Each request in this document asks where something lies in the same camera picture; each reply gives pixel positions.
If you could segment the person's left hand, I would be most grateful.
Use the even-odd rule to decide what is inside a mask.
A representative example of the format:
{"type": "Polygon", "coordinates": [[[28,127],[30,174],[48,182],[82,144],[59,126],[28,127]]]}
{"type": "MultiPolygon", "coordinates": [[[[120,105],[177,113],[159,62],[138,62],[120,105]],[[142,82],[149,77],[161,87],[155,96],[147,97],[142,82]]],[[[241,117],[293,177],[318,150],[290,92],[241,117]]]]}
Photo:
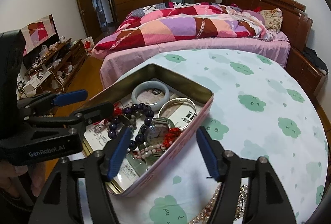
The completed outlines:
{"type": "MultiPolygon", "coordinates": [[[[1,189],[8,192],[11,196],[18,198],[20,193],[14,183],[14,178],[28,172],[27,166],[13,166],[12,164],[1,161],[1,189]]],[[[46,163],[37,163],[31,174],[31,190],[34,196],[39,196],[46,180],[46,163]]]]}

